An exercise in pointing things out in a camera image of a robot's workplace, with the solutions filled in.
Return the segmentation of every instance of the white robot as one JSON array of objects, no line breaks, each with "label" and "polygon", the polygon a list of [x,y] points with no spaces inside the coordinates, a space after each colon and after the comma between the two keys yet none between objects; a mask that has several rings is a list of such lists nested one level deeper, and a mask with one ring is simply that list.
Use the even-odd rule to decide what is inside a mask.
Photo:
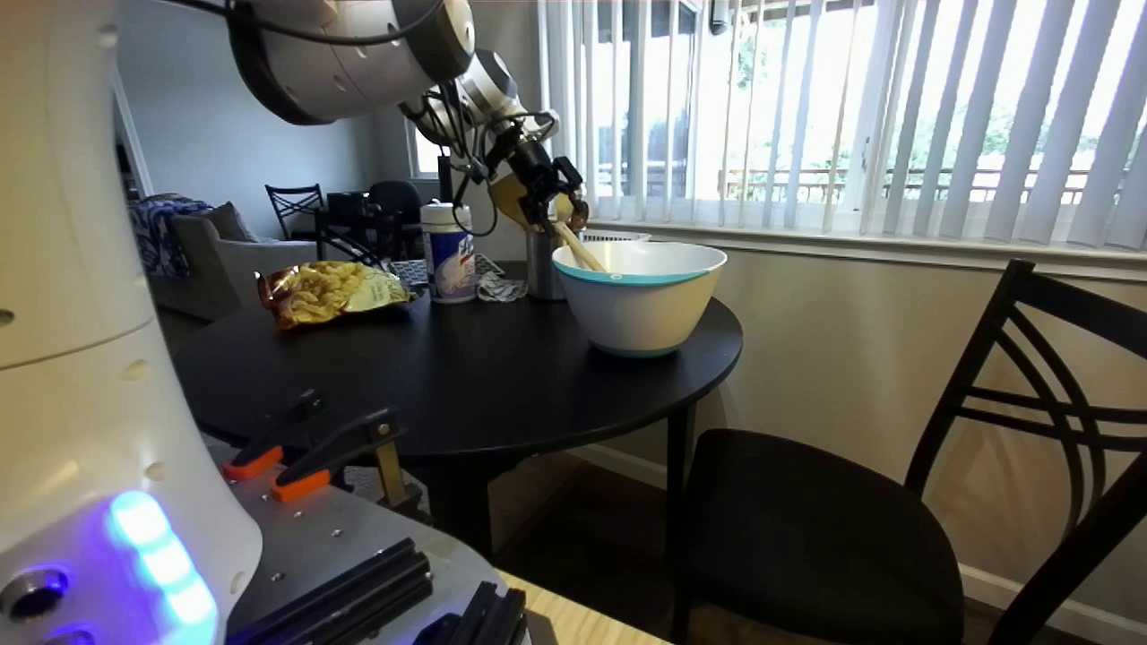
[{"label": "white robot", "polygon": [[[419,96],[463,75],[474,51],[466,0],[226,12],[243,77],[295,123]],[[111,65],[116,0],[5,3],[5,645],[221,642],[263,555],[197,438],[140,271],[111,149]]]}]

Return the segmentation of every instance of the window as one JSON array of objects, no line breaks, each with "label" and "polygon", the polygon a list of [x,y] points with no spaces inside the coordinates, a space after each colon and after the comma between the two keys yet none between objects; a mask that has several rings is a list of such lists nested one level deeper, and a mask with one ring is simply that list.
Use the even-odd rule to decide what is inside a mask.
[{"label": "window", "polygon": [[1147,247],[1142,0],[543,0],[598,223]]}]

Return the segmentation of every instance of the orange object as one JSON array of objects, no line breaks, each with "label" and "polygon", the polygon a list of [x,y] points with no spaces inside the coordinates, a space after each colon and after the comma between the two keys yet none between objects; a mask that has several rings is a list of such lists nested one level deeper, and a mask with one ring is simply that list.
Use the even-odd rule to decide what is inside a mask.
[{"label": "orange object", "polygon": [[320,471],[308,471],[302,479],[275,487],[275,500],[290,505],[290,500],[313,498],[325,487],[329,487],[329,470],[320,470]]},{"label": "orange object", "polygon": [[278,463],[284,463],[284,445],[272,445],[272,448],[264,448],[259,459],[251,459],[251,463],[243,463],[243,465],[226,463],[221,471],[226,471],[228,479],[254,479],[254,476],[275,470]]}]

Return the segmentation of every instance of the food package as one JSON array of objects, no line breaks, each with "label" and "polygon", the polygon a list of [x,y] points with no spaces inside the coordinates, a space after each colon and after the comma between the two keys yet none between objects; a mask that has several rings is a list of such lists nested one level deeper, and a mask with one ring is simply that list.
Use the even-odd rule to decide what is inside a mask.
[{"label": "food package", "polygon": [[395,271],[357,262],[308,262],[263,280],[263,302],[278,330],[324,326],[346,311],[375,311],[411,296]]}]

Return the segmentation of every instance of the white bowl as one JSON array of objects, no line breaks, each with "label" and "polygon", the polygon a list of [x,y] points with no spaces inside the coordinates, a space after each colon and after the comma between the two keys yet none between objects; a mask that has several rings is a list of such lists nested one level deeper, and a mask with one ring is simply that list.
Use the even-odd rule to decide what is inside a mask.
[{"label": "white bowl", "polygon": [[552,250],[566,304],[584,338],[613,356],[670,356],[703,317],[724,250],[703,242],[591,238],[607,271],[579,267],[570,247]]}]

